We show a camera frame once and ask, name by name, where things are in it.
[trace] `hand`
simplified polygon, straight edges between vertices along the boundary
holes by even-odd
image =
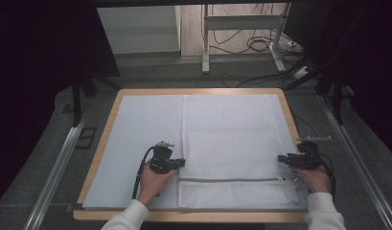
[[[299,173],[303,177],[304,182],[309,187],[312,194],[329,193],[331,191],[331,180],[324,167],[318,167],[313,171],[293,167],[290,168],[293,172]]]
[[[149,163],[145,164],[141,176],[141,193],[137,200],[148,206],[155,196],[160,194],[168,180],[175,175],[175,171],[167,174],[157,174],[149,168]]]

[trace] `metal frame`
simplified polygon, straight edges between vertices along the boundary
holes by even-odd
[[[285,72],[286,68],[279,56],[278,45],[285,27],[290,3],[286,3],[280,15],[236,15],[236,16],[208,16],[208,5],[204,5],[204,45],[202,52],[202,73],[210,73],[210,54],[208,45],[209,31],[228,30],[276,30],[273,43],[269,44],[269,50],[279,72]]]
[[[24,230],[39,229],[46,215],[46,212],[49,208],[49,205],[52,201],[52,198],[56,192],[58,183],[60,182],[61,177],[63,176],[64,170],[70,159],[71,153],[73,152],[74,146],[76,145],[79,139],[82,127],[84,126],[87,116],[88,116],[88,108],[84,111],[82,118],[80,119],[80,122],[76,126],[73,126],[70,129],[70,132],[63,144],[63,147],[61,148],[60,153],[58,154],[58,159],[56,160],[55,165],[50,171],[50,174],[46,180],[46,183],[43,186],[42,191],[40,192],[36,204],[33,210],[31,211],[28,220],[26,221],[26,224],[23,228]]]
[[[344,126],[340,125],[338,120],[333,115],[333,106],[328,100],[327,96],[318,96],[319,101],[323,105],[323,109],[326,112],[331,125],[333,126],[338,139],[341,141],[343,148],[348,153],[352,165],[354,166],[359,179],[361,180],[363,187],[371,197],[376,209],[378,210],[384,225],[388,230],[392,230],[392,207],[387,201],[383,192],[376,184],[371,173],[363,163],[360,154],[357,152],[354,143],[351,141]]]

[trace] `person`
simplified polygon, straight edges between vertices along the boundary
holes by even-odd
[[[308,197],[309,214],[307,224],[309,230],[345,229],[344,218],[334,207],[333,196],[330,194],[331,181],[323,167],[313,171],[291,168],[299,173],[311,190]],[[133,199],[123,213],[112,217],[102,230],[139,230],[148,216],[147,206],[162,191],[166,182],[175,175],[175,171],[167,174],[156,174],[149,163],[145,165],[141,176],[141,192]]]

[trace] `table leg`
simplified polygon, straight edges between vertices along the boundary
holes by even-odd
[[[286,3],[285,7],[283,8],[281,17],[279,19],[278,27],[276,30],[276,34],[273,38],[273,42],[271,42],[269,45],[270,53],[272,54],[272,57],[273,57],[274,62],[276,64],[277,70],[279,72],[286,72],[285,65],[283,64],[282,59],[279,56],[279,52],[277,50],[277,47],[279,45],[279,40],[282,35],[283,28],[285,27],[286,18],[288,17],[288,8],[289,7],[290,7],[290,3]]]
[[[204,46],[202,49],[202,73],[210,73],[210,54],[208,45],[208,5],[204,5]]]

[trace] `wall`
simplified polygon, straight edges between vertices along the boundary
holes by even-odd
[[[178,7],[102,8],[98,13],[114,54],[179,50]]]

